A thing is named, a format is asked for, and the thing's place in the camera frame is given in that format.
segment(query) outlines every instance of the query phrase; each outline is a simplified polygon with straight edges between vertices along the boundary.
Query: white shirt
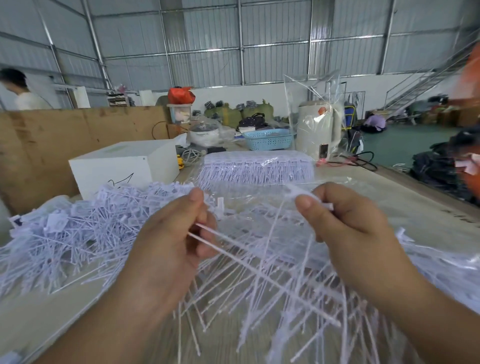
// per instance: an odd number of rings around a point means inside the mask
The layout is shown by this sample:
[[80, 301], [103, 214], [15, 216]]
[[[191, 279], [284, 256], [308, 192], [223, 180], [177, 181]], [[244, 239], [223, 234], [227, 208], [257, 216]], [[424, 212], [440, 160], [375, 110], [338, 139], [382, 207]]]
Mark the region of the white shirt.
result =
[[24, 92], [18, 95], [15, 104], [18, 110], [52, 109], [52, 106], [48, 102], [39, 95], [32, 94], [31, 92]]

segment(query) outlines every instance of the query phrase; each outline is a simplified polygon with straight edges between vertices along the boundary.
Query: white box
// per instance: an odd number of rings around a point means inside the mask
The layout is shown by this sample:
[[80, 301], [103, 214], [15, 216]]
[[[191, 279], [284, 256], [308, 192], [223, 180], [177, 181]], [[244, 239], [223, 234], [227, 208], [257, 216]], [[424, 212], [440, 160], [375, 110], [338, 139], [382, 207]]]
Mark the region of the white box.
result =
[[121, 142], [69, 160], [78, 189], [90, 200], [104, 184], [145, 188], [172, 183], [180, 170], [173, 140]]

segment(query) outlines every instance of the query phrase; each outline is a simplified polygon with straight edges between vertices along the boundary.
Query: red bag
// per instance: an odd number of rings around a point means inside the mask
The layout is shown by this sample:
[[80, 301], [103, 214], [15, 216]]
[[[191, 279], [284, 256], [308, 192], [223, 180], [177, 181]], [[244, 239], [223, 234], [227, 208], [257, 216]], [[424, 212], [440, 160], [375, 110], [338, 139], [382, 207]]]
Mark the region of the red bag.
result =
[[172, 87], [168, 90], [168, 102], [175, 105], [193, 104], [195, 95], [190, 89], [191, 87]]

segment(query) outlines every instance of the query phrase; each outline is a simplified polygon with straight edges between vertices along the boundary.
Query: green floor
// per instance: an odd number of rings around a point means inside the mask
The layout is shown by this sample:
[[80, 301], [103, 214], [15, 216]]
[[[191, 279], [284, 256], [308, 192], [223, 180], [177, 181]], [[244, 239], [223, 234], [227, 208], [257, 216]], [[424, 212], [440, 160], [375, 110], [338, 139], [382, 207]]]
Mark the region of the green floor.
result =
[[446, 142], [457, 134], [457, 128], [438, 125], [388, 125], [380, 134], [364, 134], [364, 150], [375, 153], [375, 164], [391, 167], [397, 163], [412, 165], [412, 156], [429, 150], [434, 143]]

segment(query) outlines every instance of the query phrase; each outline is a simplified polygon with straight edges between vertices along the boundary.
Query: plywood wall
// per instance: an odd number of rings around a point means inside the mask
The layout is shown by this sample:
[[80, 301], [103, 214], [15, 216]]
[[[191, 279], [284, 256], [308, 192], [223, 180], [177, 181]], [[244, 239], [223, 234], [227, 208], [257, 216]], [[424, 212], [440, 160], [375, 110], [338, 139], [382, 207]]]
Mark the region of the plywood wall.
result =
[[0, 113], [0, 195], [14, 214], [78, 194], [69, 159], [123, 141], [168, 139], [160, 106]]

